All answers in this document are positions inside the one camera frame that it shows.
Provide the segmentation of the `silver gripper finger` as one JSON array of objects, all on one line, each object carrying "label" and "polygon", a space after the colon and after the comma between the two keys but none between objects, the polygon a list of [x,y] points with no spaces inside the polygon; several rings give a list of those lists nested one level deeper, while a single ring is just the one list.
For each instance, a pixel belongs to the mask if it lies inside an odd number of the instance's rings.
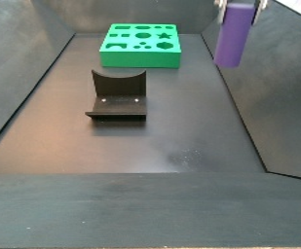
[{"label": "silver gripper finger", "polygon": [[215,0],[215,5],[219,7],[219,24],[224,23],[227,14],[227,1],[228,0]]},{"label": "silver gripper finger", "polygon": [[256,12],[255,12],[252,24],[257,23],[257,20],[260,18],[263,11],[268,8],[268,4],[269,4],[269,0],[256,0],[255,2]]}]

